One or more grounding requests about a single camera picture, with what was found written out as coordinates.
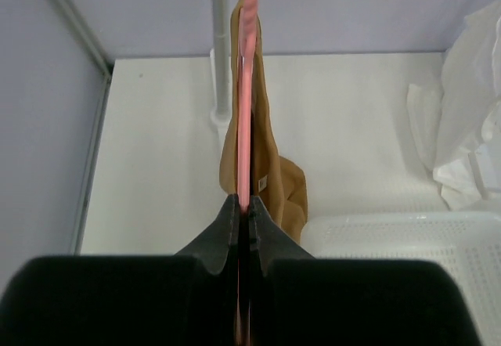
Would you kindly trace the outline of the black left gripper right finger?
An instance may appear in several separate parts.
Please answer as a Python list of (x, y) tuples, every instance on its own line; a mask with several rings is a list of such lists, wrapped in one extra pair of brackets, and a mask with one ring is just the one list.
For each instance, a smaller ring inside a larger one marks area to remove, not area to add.
[(478, 345), (452, 277), (418, 260), (314, 258), (250, 202), (252, 345)]

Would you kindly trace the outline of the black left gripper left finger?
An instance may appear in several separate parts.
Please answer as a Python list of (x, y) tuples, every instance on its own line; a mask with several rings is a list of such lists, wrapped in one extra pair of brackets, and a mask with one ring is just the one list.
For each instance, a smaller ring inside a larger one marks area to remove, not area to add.
[(232, 345), (240, 207), (173, 255), (43, 256), (1, 298), (4, 345)]

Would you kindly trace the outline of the tan tank top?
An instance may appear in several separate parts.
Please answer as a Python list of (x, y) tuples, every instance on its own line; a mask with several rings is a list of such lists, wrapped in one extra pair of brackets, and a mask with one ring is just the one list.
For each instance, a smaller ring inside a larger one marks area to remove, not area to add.
[[(219, 168), (219, 183), (228, 194), (237, 192), (237, 132), (240, 101), (239, 0), (230, 18), (232, 117), (225, 135)], [(294, 162), (279, 155), (270, 118), (269, 98), (265, 84), (262, 55), (261, 24), (257, 23), (257, 43), (252, 81), (252, 133), (250, 183), (272, 220), (296, 243), (308, 220), (308, 196), (305, 173)]]

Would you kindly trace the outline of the pink wire hanger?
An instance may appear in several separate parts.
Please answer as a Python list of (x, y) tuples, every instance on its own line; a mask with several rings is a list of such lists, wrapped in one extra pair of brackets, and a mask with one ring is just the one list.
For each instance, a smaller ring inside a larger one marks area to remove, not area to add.
[(249, 289), (249, 210), (251, 199), (251, 110), (254, 53), (257, 40), (258, 0), (243, 0), (239, 14), (238, 64), (238, 149), (237, 194), (240, 206), (238, 239), (238, 302), (236, 344), (251, 344), (251, 300)]

